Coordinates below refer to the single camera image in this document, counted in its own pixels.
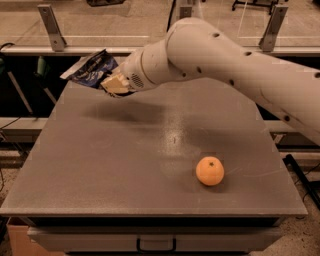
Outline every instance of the glass panel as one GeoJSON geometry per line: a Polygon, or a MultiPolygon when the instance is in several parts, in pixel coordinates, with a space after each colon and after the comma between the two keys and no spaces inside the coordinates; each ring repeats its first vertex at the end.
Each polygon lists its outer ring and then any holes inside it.
{"type": "MultiPolygon", "coordinates": [[[[276,46],[320,46],[320,6],[311,0],[279,0],[289,6],[276,46]]],[[[0,0],[0,45],[49,46],[37,6],[51,4],[70,46],[136,47],[166,34],[173,0],[125,0],[91,7],[85,0],[0,0]]],[[[197,0],[203,18],[243,46],[258,46],[270,19],[269,9],[236,5],[233,0],[197,0]]],[[[271,0],[257,0],[257,3],[271,0]]]]}
{"type": "MultiPolygon", "coordinates": [[[[207,0],[202,4],[204,19],[240,45],[258,46],[271,17],[269,8],[239,4],[232,11],[233,2],[207,0]]],[[[271,0],[257,0],[257,3],[270,4],[271,0]]],[[[279,0],[279,4],[289,9],[276,46],[320,46],[320,5],[311,0],[279,0]]]]}
{"type": "Polygon", "coordinates": [[[126,0],[123,4],[91,7],[85,0],[0,0],[0,45],[12,42],[49,46],[37,6],[51,4],[60,31],[70,46],[143,46],[164,37],[171,3],[126,0]]]}

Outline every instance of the drawer handle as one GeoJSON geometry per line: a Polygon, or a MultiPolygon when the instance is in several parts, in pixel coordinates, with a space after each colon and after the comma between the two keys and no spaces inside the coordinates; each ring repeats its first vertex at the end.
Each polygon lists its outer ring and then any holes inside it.
{"type": "Polygon", "coordinates": [[[174,252],[177,248],[177,241],[175,238],[172,239],[172,248],[169,250],[144,250],[141,249],[141,240],[140,238],[137,239],[137,251],[139,253],[171,253],[174,252]]]}

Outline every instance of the orange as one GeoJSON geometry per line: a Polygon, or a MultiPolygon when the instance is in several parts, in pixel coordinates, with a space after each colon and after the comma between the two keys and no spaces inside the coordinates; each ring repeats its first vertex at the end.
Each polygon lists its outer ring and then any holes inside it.
{"type": "Polygon", "coordinates": [[[196,175],[203,184],[214,186],[222,181],[224,168],[218,158],[206,156],[197,164],[196,175]]]}

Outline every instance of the cable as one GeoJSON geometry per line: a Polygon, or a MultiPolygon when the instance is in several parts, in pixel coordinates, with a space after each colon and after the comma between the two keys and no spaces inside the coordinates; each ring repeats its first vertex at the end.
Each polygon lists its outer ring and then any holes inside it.
{"type": "Polygon", "coordinates": [[[13,124],[13,123],[17,122],[20,118],[21,118],[21,116],[20,116],[20,117],[18,117],[17,119],[15,119],[15,120],[13,120],[12,122],[10,122],[10,123],[8,123],[8,124],[6,124],[6,125],[4,125],[4,126],[0,127],[0,130],[2,130],[2,129],[4,129],[4,128],[6,128],[6,127],[7,127],[7,126],[9,126],[10,124],[13,124]]]}
{"type": "Polygon", "coordinates": [[[172,5],[171,5],[171,10],[170,10],[170,14],[169,14],[169,19],[168,19],[168,25],[167,25],[167,32],[170,29],[170,25],[171,25],[171,20],[172,20],[172,15],[173,15],[173,10],[174,7],[176,6],[176,0],[172,1],[172,5]]]}
{"type": "MultiPolygon", "coordinates": [[[[318,163],[316,166],[313,166],[309,171],[307,171],[306,173],[304,173],[305,176],[307,176],[310,172],[316,170],[318,167],[320,167],[320,163],[318,163]]],[[[297,179],[294,182],[294,185],[297,185],[297,183],[300,181],[300,179],[297,179]]]]}

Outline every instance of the cardboard box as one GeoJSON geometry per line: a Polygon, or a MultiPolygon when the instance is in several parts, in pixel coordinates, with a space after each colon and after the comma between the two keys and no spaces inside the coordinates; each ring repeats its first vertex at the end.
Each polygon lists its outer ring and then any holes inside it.
{"type": "Polygon", "coordinates": [[[63,252],[48,252],[28,235],[28,226],[19,218],[10,218],[7,229],[12,256],[64,256],[63,252]]]}

